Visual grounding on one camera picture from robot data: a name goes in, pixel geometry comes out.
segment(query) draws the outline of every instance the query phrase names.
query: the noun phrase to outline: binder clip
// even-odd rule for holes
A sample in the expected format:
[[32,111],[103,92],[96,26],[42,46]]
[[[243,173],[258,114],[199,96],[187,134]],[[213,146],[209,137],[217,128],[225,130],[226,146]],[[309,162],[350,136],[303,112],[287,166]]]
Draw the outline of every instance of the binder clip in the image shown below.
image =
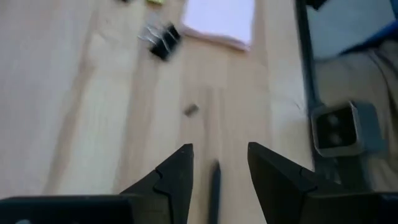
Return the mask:
[[171,23],[161,29],[156,28],[156,26],[146,25],[144,30],[145,34],[140,35],[138,38],[152,43],[150,52],[164,61],[174,52],[181,41],[181,35]]

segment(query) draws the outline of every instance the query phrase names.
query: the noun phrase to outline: light wood surface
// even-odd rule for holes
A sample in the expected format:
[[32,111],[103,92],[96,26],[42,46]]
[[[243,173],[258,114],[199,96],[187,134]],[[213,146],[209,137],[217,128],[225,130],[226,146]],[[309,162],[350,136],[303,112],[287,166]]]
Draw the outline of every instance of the light wood surface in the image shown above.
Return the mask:
[[[183,0],[160,16],[178,27]],[[189,223],[265,223],[247,163],[256,141],[312,169],[293,0],[258,0],[249,53],[184,38],[170,62],[137,39],[143,0],[0,2],[0,197],[115,194],[193,143]],[[196,103],[191,118],[183,110]]]

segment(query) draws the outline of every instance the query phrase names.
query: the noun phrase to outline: yellow object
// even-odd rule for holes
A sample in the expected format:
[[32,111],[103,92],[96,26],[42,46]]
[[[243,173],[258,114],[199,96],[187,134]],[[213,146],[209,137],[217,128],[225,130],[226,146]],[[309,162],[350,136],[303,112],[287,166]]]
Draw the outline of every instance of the yellow object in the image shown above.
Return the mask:
[[156,3],[156,4],[163,4],[164,0],[147,0],[147,2]]

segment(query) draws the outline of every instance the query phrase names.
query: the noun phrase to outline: notepad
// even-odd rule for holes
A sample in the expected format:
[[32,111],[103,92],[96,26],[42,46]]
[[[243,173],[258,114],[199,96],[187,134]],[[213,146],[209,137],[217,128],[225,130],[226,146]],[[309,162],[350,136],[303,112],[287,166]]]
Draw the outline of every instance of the notepad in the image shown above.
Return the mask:
[[250,50],[254,0],[187,0],[182,32]]

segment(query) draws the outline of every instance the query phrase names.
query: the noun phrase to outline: black binder clip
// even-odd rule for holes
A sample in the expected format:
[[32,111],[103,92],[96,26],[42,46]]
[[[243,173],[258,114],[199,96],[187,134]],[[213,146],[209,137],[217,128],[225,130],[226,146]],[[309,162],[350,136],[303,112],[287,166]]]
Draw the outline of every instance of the black binder clip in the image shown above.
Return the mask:
[[171,23],[163,29],[146,26],[145,30],[145,35],[140,35],[138,38],[151,42],[153,46],[150,48],[150,52],[165,61],[181,41],[181,35]]

